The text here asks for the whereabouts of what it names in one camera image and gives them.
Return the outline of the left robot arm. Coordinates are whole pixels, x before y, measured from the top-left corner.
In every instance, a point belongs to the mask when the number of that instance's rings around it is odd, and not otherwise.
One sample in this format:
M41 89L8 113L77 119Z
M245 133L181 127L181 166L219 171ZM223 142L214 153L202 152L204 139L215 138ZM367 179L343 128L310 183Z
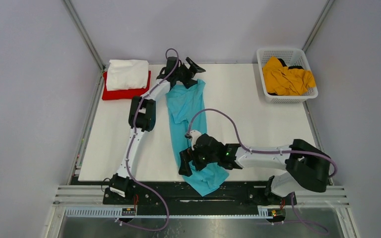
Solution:
M178 57L167 57L166 66L161 69L155 84L148 92L132 98L128 116L130 126L128 146L121 165L109 180L108 187L108 191L115 194L115 198L123 204L130 203L134 197L132 185L134 160L143 136L155 127L157 100L165 96L177 82L189 89L197 84L194 76L206 72L189 57L186 58L186 62L188 66Z

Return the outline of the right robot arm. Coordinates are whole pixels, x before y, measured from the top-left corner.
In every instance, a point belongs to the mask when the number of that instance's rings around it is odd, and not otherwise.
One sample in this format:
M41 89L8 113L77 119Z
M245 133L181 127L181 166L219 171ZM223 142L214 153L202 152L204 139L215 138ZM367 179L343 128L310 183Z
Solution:
M327 188L331 159L322 151L302 139L292 144L268 148L244 148L238 143L217 141L214 137L193 130L188 138L191 145L179 153L179 174L190 177L194 171L214 164L226 170L269 168L282 170L271 176L265 187L266 201L279 203L292 192L308 190L323 193Z

